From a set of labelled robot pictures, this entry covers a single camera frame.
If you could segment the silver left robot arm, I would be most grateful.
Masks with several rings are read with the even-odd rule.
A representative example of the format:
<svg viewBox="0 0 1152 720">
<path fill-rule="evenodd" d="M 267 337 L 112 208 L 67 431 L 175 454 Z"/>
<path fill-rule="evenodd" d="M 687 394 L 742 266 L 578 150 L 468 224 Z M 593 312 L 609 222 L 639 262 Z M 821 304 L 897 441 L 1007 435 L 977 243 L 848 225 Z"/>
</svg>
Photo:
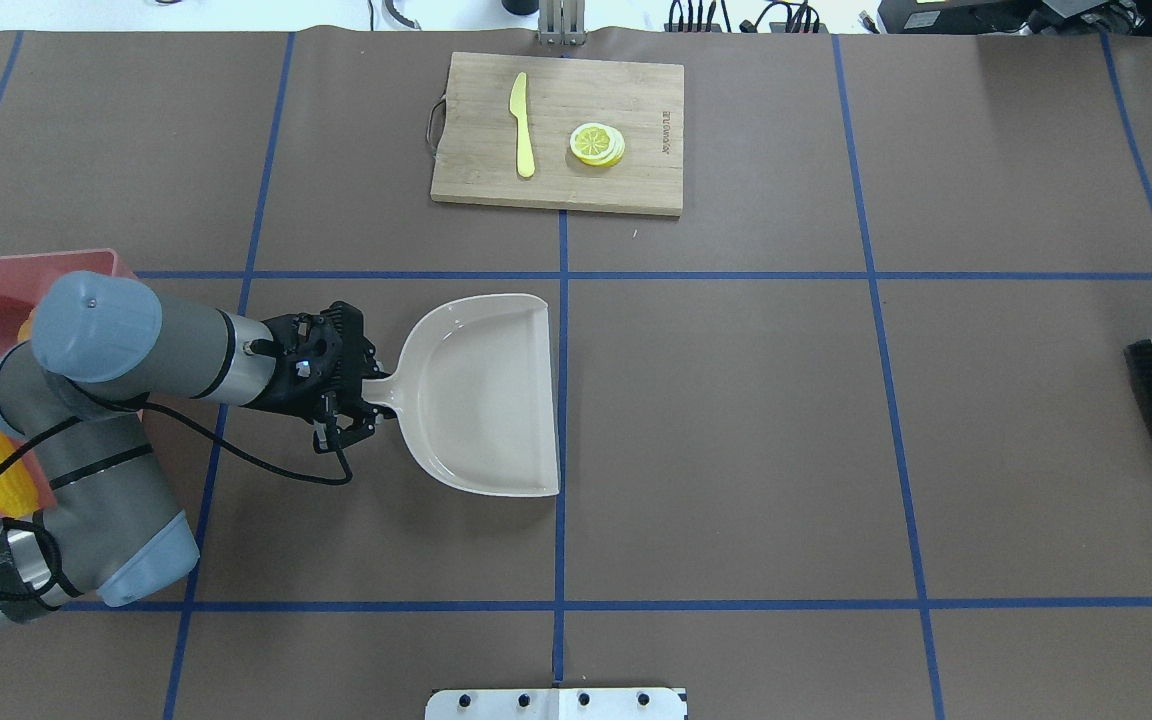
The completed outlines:
<svg viewBox="0 0 1152 720">
<path fill-rule="evenodd" d="M 6 462 L 33 455 L 54 497 L 0 520 L 0 629 L 88 593 L 116 609 L 195 570 L 198 541 L 142 423 L 156 395 L 293 416 L 342 457 L 374 433 L 362 382 L 380 376 L 343 301 L 257 323 L 131 278 L 61 275 L 31 338 L 0 357 L 0 430 L 20 442 Z"/>
</svg>

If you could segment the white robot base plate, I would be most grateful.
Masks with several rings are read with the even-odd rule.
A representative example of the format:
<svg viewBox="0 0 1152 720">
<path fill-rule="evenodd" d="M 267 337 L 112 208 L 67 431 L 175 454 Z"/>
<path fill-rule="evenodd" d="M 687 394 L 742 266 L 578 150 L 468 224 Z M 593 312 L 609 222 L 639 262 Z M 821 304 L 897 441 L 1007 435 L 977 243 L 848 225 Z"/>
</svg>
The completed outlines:
<svg viewBox="0 0 1152 720">
<path fill-rule="evenodd" d="M 444 689 L 425 719 L 687 719 L 684 689 L 668 687 Z"/>
</svg>

